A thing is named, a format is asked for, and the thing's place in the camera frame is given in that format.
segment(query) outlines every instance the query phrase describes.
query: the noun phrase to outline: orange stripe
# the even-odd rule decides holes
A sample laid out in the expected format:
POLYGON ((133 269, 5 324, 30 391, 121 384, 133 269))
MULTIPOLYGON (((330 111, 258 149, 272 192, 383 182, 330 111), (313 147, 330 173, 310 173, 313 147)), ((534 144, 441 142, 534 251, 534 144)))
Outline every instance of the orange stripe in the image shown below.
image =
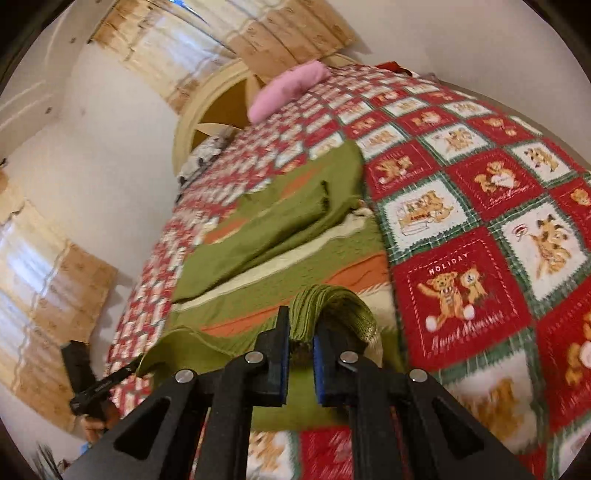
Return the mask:
POLYGON ((232 222, 224 222, 219 227, 217 227, 215 230, 208 232, 205 235, 205 237, 203 238, 203 243, 206 245, 212 244, 215 241, 220 240, 220 238, 224 238, 226 235, 229 235, 230 233, 234 232, 235 230, 240 229, 241 227, 244 226, 244 224, 247 223, 247 221, 248 220, 245 218, 239 218, 239 219, 233 220, 232 222))
POLYGON ((328 285, 346 287, 355 293, 389 282, 388 258, 385 252, 364 258, 325 280, 328 285))
POLYGON ((286 199, 287 197, 293 195, 297 192, 300 188, 308 183, 308 181, 318 173, 319 167, 310 168, 309 171, 300 175, 296 179, 294 179, 291 183, 288 183, 283 188, 283 192, 281 192, 281 200, 286 199))
POLYGON ((269 317, 271 317, 277 311, 280 305, 289 305, 290 301, 291 299, 283 300, 279 302, 277 305, 267 307, 263 310, 259 310, 258 312, 248 314, 244 317, 229 320, 218 325, 204 327, 201 329, 201 331, 216 337, 230 337, 233 335, 237 335, 239 333, 251 329, 256 325, 260 325, 269 317))
MULTIPOLYGON (((381 285, 389 281, 388 259, 385 252, 372 254, 332 275, 324 283, 346 287, 359 293, 375 285, 381 285)), ((280 305, 288 305, 291 298, 284 299, 272 307, 267 307, 244 317, 239 317, 227 322, 202 328, 202 332, 217 337, 230 337, 245 332, 260 325, 274 315, 280 305)))

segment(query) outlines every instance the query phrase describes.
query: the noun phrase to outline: bedspread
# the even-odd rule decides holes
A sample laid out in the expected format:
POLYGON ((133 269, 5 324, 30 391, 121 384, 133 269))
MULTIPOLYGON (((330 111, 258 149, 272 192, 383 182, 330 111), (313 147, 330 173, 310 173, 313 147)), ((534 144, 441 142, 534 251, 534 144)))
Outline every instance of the bedspread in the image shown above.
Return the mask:
MULTIPOLYGON (((242 132, 176 207, 110 367, 154 344, 184 256, 242 193, 345 138, 365 157, 409 363, 557 478, 591 431, 591 177, 520 117, 426 79, 333 69, 242 132)), ((128 380, 114 399, 127 413, 147 394, 128 380)))

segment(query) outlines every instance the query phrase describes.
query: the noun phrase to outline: metal screw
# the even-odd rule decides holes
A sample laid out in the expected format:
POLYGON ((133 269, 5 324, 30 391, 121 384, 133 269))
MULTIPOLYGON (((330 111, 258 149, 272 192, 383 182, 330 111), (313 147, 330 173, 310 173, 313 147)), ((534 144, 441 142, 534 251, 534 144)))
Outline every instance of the metal screw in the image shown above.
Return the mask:
POLYGON ((414 370, 411 370, 408 376, 411 378, 413 382, 419 383, 427 381, 428 378, 427 372, 425 372, 425 370, 421 370, 420 368, 415 368, 414 370))
POLYGON ((262 360, 264 358, 265 358, 265 355, 263 355, 260 352, 257 352, 256 350, 253 350, 252 352, 248 352, 244 356, 244 360, 246 360, 246 362, 249 364, 259 364, 262 362, 262 360))
POLYGON ((357 355, 355 352, 347 350, 346 352, 340 354, 340 360, 344 364, 354 364, 357 360, 359 360, 359 355, 357 355))
POLYGON ((195 374, 193 372, 191 372, 188 369, 182 369, 179 370, 177 372, 177 374, 174 376, 174 379, 178 382, 178 383, 189 383, 193 377, 195 376, 195 374))

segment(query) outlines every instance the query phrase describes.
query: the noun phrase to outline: bed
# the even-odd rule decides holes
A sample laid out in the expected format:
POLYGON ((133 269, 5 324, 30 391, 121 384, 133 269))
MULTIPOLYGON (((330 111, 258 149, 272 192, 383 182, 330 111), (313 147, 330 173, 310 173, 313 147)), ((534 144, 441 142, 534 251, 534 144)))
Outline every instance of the bed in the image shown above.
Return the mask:
MULTIPOLYGON (((261 84, 239 60, 187 103, 175 173, 219 124, 242 130, 216 161, 235 168, 214 164, 184 192, 129 298, 106 370, 156 343, 185 257, 242 194, 349 139, 365 160, 365 199, 384 237, 410 363, 429 370, 535 476, 558 478, 591 432, 584 161, 489 99, 343 56, 329 64, 328 80, 256 126, 245 112, 261 84)), ((113 400, 126 414, 149 392, 148 379, 127 380, 113 400)), ((267 478, 352 477, 347 428, 253 434, 255 473, 269 445, 267 478)))

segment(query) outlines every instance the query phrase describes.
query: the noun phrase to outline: black tool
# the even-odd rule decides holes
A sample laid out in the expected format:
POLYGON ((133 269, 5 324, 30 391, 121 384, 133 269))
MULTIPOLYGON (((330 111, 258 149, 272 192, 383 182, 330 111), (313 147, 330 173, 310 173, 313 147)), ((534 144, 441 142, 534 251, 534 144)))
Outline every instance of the black tool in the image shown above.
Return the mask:
MULTIPOLYGON (((65 480, 242 480, 253 406, 287 399, 289 312, 255 350, 215 372, 178 371, 65 472, 65 480), (208 409, 211 408, 204 428, 208 409)), ((349 409, 355 480, 532 480, 533 476, 435 379, 378 368, 319 324, 319 402, 349 409)))
POLYGON ((130 364, 97 381, 90 368, 90 358, 85 343, 71 340, 61 347, 61 357, 75 393, 74 398, 70 400, 72 413, 77 416, 89 415, 102 421, 106 421, 106 418, 100 404, 109 398, 111 388, 135 373, 142 359, 140 355, 130 364))
POLYGON ((287 400, 289 309, 255 349, 220 369, 179 370, 65 471, 65 480, 186 480, 205 428, 196 480, 244 479, 252 407, 287 400))
POLYGON ((379 368, 320 324, 316 395, 349 409, 355 480, 533 480, 534 477, 433 377, 379 368))

